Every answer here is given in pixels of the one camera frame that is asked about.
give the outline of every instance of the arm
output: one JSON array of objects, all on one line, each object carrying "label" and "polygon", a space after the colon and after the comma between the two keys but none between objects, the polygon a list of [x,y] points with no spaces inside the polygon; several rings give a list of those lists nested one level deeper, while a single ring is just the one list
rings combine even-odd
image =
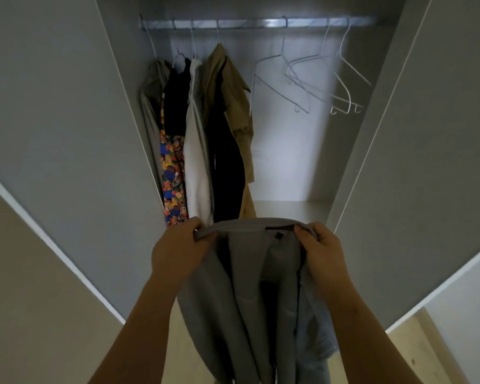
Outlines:
[{"label": "arm", "polygon": [[197,243],[198,218],[166,230],[153,248],[153,271],[111,349],[89,384],[160,383],[164,372],[169,317],[181,285],[214,240]]},{"label": "arm", "polygon": [[331,312],[349,383],[421,384],[354,288],[338,237],[318,222],[310,226],[318,241],[298,225],[295,233]]}]

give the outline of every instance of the forearm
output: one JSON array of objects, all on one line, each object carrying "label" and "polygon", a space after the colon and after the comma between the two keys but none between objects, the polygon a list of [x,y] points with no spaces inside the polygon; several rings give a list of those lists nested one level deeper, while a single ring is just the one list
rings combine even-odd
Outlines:
[{"label": "forearm", "polygon": [[160,383],[177,289],[151,277],[90,384]]},{"label": "forearm", "polygon": [[325,294],[350,384],[421,384],[352,283]]}]

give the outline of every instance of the closet rod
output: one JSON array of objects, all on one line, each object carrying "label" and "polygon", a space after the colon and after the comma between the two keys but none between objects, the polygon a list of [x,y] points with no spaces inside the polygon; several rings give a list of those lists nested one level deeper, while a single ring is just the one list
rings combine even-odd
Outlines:
[{"label": "closet rod", "polygon": [[[327,26],[395,26],[398,18],[376,16],[341,16],[318,18],[288,18],[288,28],[320,28]],[[284,28],[286,19],[238,19],[238,20],[142,20],[139,28],[148,30],[248,30],[260,28]]]}]

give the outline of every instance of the hand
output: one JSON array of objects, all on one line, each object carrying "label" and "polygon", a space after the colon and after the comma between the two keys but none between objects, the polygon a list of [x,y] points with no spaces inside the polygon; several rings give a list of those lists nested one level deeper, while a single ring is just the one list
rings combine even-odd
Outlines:
[{"label": "hand", "polygon": [[203,228],[198,217],[168,228],[151,254],[152,279],[177,293],[183,282],[201,263],[217,234],[194,241],[193,232]]},{"label": "hand", "polygon": [[320,222],[309,226],[317,234],[318,241],[299,225],[295,225],[294,230],[307,251],[307,265],[325,298],[353,288],[339,238]]}]

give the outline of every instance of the wooden floor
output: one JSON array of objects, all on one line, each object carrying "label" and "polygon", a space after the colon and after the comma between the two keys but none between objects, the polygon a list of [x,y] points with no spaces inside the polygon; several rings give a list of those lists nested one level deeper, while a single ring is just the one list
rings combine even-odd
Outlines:
[{"label": "wooden floor", "polygon": [[[390,339],[424,384],[457,384],[458,381],[450,380],[425,333],[418,317],[413,316],[393,330]],[[339,353],[329,360],[329,370],[332,384],[348,383]],[[213,382],[212,375],[194,348],[176,302],[171,313],[162,384]]]}]

